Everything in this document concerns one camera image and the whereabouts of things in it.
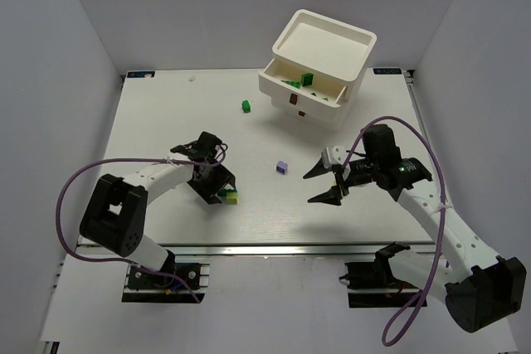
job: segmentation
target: purple block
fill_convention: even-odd
[[[279,161],[276,164],[276,171],[282,174],[286,174],[288,172],[288,164],[282,161]]]

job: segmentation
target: gray wall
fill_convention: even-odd
[[[119,77],[78,0],[0,0],[0,8],[0,352],[25,354],[34,352],[64,256],[57,194],[103,154]],[[64,212],[71,243],[87,201],[80,186]]]
[[[421,113],[455,208],[531,270],[531,0],[454,0],[417,70]],[[531,281],[509,318],[531,352]]]
[[[121,73],[256,68],[307,8],[378,35],[373,65],[414,67],[451,0],[80,0]]]

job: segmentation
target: open drawer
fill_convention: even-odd
[[[353,105],[375,41],[372,32],[299,10],[273,45],[274,59],[259,72],[260,91],[275,107],[336,129]],[[300,83],[305,74],[313,75],[312,85],[283,82]]]
[[[276,104],[285,103],[285,107],[296,109],[302,113],[300,116],[311,114],[324,122],[335,120],[341,107],[347,104],[344,100],[347,86],[320,75],[314,75],[312,85],[300,88],[282,81],[298,82],[304,73],[305,70],[295,65],[274,59],[259,72],[260,91],[274,99]]]

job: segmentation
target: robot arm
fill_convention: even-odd
[[[203,132],[196,142],[172,148],[170,158],[216,163],[222,145],[219,138]],[[160,163],[124,177],[105,174],[86,208],[81,236],[144,267],[172,273],[173,252],[144,235],[144,222],[148,205],[184,182],[208,204],[222,203],[216,195],[222,188],[236,188],[236,178],[222,165]]]
[[[417,159],[402,158],[392,130],[385,124],[368,129],[363,146],[363,159],[352,161],[345,168],[345,148],[329,147],[322,152],[321,159],[304,178],[333,172],[336,185],[308,202],[340,206],[349,187],[376,182],[436,240],[443,205],[431,174]],[[519,311],[526,271],[517,258],[503,259],[483,242],[452,207],[445,208],[442,253],[451,269],[438,268],[430,295],[446,304],[461,328],[475,332]],[[376,253],[374,268],[387,283],[398,279],[422,287],[430,273],[431,260],[407,245],[392,244]]]

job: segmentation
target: purple cable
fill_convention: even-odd
[[[74,257],[75,259],[87,261],[89,263],[107,263],[110,261],[117,261],[120,263],[127,263],[130,265],[137,265],[134,261],[131,261],[129,259],[123,259],[120,257],[104,257],[100,259],[94,259],[91,257],[85,257],[82,255],[78,255],[74,250],[72,250],[68,244],[66,243],[65,236],[63,235],[63,230],[61,227],[61,208],[63,205],[63,200],[65,199],[66,191],[68,190],[68,187],[74,182],[76,178],[78,178],[79,175],[83,174],[87,170],[100,166],[105,165],[106,163],[117,163],[117,162],[142,162],[142,163],[172,163],[175,165],[193,165],[193,166],[206,166],[206,167],[216,167],[219,166],[224,160],[225,160],[225,151],[223,151],[222,158],[215,162],[215,163],[202,163],[202,162],[193,162],[193,161],[182,161],[182,160],[168,160],[168,159],[158,159],[158,158],[112,158],[112,159],[103,159],[100,161],[95,161],[92,163],[89,163],[88,165],[85,165],[81,169],[79,169],[77,172],[71,175],[71,177],[66,181],[65,185],[61,189],[61,192],[59,193],[59,197],[57,198],[57,204],[56,204],[56,231],[57,231],[57,238],[59,238],[59,242],[61,242],[61,246],[65,250],[67,254]],[[172,278],[178,281],[180,284],[183,284],[183,287],[187,289],[188,292],[192,295],[193,299],[200,303],[199,298],[196,296],[196,294],[192,291],[192,289],[187,285],[186,282],[180,277],[178,277],[175,274],[169,274],[169,273],[163,273],[160,271],[155,271],[153,269],[147,269],[143,266],[139,266],[139,269],[147,274],[157,275],[159,277],[166,277],[166,278]]]
[[[350,151],[348,152],[347,158],[345,159],[345,162],[343,163],[343,167],[346,167],[348,165],[348,162],[350,161],[350,158],[354,154],[354,150],[358,146],[360,140],[362,139],[363,134],[367,131],[368,128],[373,126],[374,124],[377,124],[378,122],[382,120],[394,120],[400,124],[403,124],[408,129],[410,129],[419,140],[421,140],[422,144],[424,144],[424,147],[426,147],[427,152],[430,154],[430,158],[433,161],[433,164],[436,169],[437,176],[439,177],[439,183],[441,184],[441,203],[444,205],[446,204],[446,189],[445,189],[445,179],[442,176],[442,170],[441,165],[437,161],[437,158],[433,152],[433,150],[430,147],[430,144],[422,137],[420,133],[418,133],[413,126],[411,126],[408,122],[406,122],[403,119],[400,119],[396,116],[382,116],[380,118],[374,119],[372,122],[370,122],[368,125],[366,125],[360,132],[359,135],[354,140],[353,146],[350,148]],[[389,320],[385,328],[383,329],[382,333],[382,344],[385,347],[390,347],[397,343],[402,337],[406,334],[409,327],[413,324],[415,321],[415,318],[417,318],[418,313],[421,311],[422,304],[424,303],[424,300],[426,300],[426,296],[428,295],[431,285],[433,284],[433,280],[435,279],[435,274],[437,271],[437,265],[439,264],[439,258],[442,254],[442,239],[445,234],[445,220],[446,220],[446,208],[441,208],[441,221],[439,222],[439,231],[437,233],[437,240],[436,240],[436,247],[435,247],[435,257],[433,259],[433,263],[431,265],[430,273],[428,274],[428,279],[426,280],[426,284],[424,285],[424,288],[419,290],[415,295],[413,295],[412,298],[409,299],[409,301],[404,304]],[[389,332],[389,329],[394,324],[394,322],[397,320],[400,315],[406,311],[409,306],[417,301],[417,304],[415,305],[411,315],[404,323],[404,326],[402,329],[397,333],[397,335],[390,341],[387,341],[387,333]]]

